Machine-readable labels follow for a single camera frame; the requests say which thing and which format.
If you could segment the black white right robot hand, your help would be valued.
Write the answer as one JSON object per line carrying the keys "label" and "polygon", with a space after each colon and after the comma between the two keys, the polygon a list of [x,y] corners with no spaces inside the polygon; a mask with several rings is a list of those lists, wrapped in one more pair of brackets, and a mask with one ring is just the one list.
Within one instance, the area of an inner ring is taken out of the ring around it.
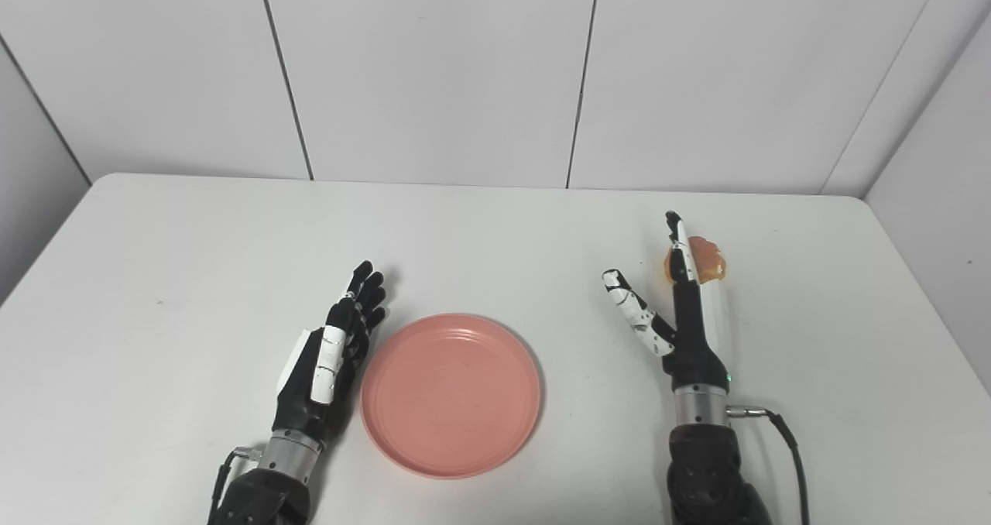
{"label": "black white right robot hand", "polygon": [[662,264],[673,294],[675,323],[667,323],[629,285],[622,272],[602,274],[605,291],[623,314],[634,335],[661,359],[673,389],[701,384],[729,391],[732,354],[726,269],[722,251],[705,237],[690,235],[684,219],[667,211],[671,246]]}

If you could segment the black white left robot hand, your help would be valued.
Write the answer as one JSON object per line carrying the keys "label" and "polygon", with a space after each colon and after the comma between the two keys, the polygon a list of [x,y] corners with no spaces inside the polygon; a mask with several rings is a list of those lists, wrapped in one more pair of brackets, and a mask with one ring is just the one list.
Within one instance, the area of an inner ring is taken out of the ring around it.
{"label": "black white left robot hand", "polygon": [[385,276],[365,260],[354,268],[324,324],[301,332],[277,383],[274,431],[293,430],[327,443],[351,414],[350,391],[386,316]]}

